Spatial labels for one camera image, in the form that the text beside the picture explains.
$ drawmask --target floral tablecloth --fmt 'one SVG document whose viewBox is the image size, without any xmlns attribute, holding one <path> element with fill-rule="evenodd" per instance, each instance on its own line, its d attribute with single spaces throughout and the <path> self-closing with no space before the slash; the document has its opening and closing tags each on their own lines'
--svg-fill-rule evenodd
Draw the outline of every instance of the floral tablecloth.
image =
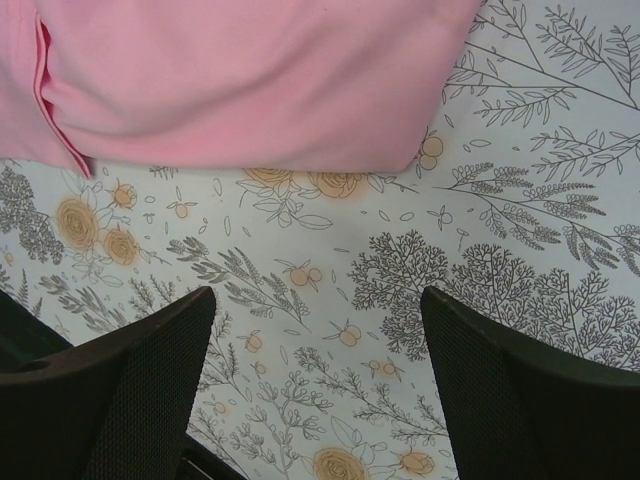
<svg viewBox="0 0 640 480">
<path fill-rule="evenodd" d="M 0 288 L 78 344 L 211 285 L 190 431 L 213 452 L 250 479 L 455 479 L 425 286 L 640 371 L 640 11 L 562 1 L 485 2 L 400 175 L 5 160 Z"/>
</svg>

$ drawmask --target pink cloth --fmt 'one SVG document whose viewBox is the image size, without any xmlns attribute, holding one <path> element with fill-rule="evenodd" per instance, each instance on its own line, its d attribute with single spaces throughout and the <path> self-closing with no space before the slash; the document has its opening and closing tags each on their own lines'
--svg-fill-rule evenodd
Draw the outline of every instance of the pink cloth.
<svg viewBox="0 0 640 480">
<path fill-rule="evenodd" d="M 0 0 L 0 156 L 399 171 L 480 0 Z"/>
</svg>

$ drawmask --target floral pattern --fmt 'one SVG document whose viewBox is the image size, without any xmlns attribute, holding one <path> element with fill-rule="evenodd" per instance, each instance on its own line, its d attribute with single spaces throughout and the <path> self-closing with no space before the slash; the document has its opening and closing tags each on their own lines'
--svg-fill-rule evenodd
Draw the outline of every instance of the floral pattern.
<svg viewBox="0 0 640 480">
<path fill-rule="evenodd" d="M 3 160 L 0 289 L 81 343 L 210 285 L 189 431 L 216 455 L 252 480 L 457 479 L 426 286 L 640 372 L 640 19 L 570 3 L 483 1 L 401 174 Z"/>
</svg>

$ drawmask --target tablecloth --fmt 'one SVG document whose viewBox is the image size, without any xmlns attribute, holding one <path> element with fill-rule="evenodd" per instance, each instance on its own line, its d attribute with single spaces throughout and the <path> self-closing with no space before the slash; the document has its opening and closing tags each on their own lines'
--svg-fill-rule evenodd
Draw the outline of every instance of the tablecloth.
<svg viewBox="0 0 640 480">
<path fill-rule="evenodd" d="M 213 452 L 251 479 L 455 479 L 425 286 L 640 371 L 639 17 L 484 2 L 400 175 L 4 160 L 0 288 L 78 344 L 211 285 L 189 429 Z"/>
</svg>

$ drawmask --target folded pink garment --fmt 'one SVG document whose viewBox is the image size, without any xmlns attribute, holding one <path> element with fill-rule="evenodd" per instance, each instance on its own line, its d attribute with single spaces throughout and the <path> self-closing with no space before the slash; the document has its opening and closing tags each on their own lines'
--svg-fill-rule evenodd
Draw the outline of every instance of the folded pink garment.
<svg viewBox="0 0 640 480">
<path fill-rule="evenodd" d="M 399 171 L 481 0 L 0 0 L 0 156 Z"/>
</svg>

